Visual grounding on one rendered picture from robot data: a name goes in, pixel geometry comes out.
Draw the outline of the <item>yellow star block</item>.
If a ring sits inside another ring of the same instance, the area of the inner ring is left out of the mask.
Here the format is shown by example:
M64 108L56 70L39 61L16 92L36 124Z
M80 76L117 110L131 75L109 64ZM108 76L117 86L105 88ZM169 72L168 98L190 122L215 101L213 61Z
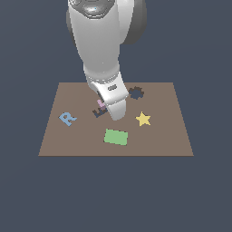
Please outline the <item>yellow star block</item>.
M140 126L144 124L150 125L150 116L145 115L143 112L141 112L140 115L136 117L136 120L139 122Z

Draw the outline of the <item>brown slotted board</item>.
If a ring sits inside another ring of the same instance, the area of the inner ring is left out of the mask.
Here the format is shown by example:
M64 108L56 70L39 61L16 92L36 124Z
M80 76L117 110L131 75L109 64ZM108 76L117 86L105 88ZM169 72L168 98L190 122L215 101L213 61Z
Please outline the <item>brown slotted board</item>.
M180 156L193 155L189 136L171 82L128 82L127 89L140 87L142 95L127 99L125 116L113 121L98 110L98 95L85 82L61 82L54 98L40 148L41 157L49 156ZM76 121L71 126L59 116L69 112ZM136 117L150 116L150 125L139 125ZM128 133L126 146L104 141L105 131Z

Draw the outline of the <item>green rectangle block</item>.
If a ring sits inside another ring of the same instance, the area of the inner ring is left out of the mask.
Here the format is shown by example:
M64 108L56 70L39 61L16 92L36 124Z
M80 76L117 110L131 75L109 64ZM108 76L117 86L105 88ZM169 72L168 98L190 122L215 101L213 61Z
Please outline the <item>green rectangle block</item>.
M105 131L104 141L112 144L126 146L128 141L128 133L120 130Z

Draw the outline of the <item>blue letter R block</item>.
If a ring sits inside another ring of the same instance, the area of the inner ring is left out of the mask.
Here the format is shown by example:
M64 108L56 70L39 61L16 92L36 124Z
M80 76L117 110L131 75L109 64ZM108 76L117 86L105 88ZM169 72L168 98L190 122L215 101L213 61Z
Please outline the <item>blue letter R block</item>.
M76 121L76 118L74 118L69 112L64 112L59 116L59 119L65 123L67 126L72 125L72 121Z

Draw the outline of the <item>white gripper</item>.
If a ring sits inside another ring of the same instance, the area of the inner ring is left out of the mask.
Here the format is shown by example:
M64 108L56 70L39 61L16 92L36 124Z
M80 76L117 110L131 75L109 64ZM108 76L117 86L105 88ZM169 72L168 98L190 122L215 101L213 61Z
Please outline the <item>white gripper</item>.
M107 80L89 78L89 87L99 95L114 121L125 116L126 98L129 93L120 72Z

